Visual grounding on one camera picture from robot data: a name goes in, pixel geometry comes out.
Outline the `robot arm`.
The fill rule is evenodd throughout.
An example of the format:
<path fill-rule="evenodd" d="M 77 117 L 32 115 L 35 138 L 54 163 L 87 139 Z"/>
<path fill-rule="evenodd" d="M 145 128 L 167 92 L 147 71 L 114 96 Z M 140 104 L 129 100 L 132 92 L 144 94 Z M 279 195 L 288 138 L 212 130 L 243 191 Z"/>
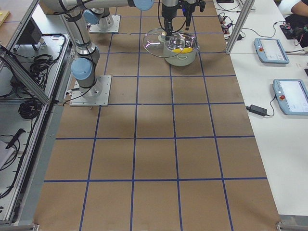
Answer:
<path fill-rule="evenodd" d="M 141 11 L 152 8 L 153 0 L 44 0 L 43 4 L 59 15 L 73 41 L 77 59 L 71 64 L 71 73 L 79 84 L 82 97 L 94 98 L 101 94 L 102 84 L 96 77 L 96 65 L 100 58 L 97 46 L 92 43 L 85 14 L 93 14 L 96 20 L 110 18 L 111 7 L 136 7 Z"/>
<path fill-rule="evenodd" d="M 199 7 L 200 12 L 205 9 L 205 1 L 203 0 L 163 0 L 161 6 L 158 6 L 157 17 L 162 16 L 164 22 L 158 21 L 160 27 L 165 32 L 177 32 L 179 30 L 173 29 L 172 21 L 177 16 L 178 9 L 182 10 L 185 21 L 182 28 L 188 30 L 191 24 L 192 15 L 195 12 L 195 8 Z M 109 8 L 90 8 L 86 9 L 83 13 L 86 22 L 91 25 L 99 25 L 101 28 L 109 28 L 113 25 L 114 21 L 110 15 Z"/>

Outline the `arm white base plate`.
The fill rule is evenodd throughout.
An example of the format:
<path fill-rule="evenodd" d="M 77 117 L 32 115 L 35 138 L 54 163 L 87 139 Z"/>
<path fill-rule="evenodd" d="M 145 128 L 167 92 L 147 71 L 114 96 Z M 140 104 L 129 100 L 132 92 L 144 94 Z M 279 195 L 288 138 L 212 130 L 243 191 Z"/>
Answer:
<path fill-rule="evenodd" d="M 118 33 L 121 15 L 109 15 L 101 18 L 97 24 L 91 24 L 89 32 L 92 34 Z"/>
<path fill-rule="evenodd" d="M 70 106 L 107 106 L 110 95 L 112 76 L 97 76 L 96 84 L 85 94 L 88 89 L 80 88 L 79 83 L 75 81 L 75 88 L 73 91 L 73 100 L 69 101 Z"/>

